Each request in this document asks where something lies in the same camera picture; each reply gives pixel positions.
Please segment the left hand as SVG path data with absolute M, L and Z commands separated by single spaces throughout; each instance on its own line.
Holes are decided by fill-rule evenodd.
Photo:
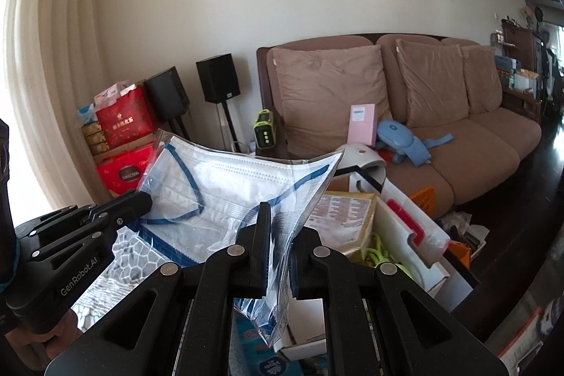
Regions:
M 12 350 L 26 368 L 43 371 L 50 361 L 66 350 L 80 336 L 78 316 L 70 309 L 55 327 L 45 334 L 32 333 L 23 326 L 5 335 Z

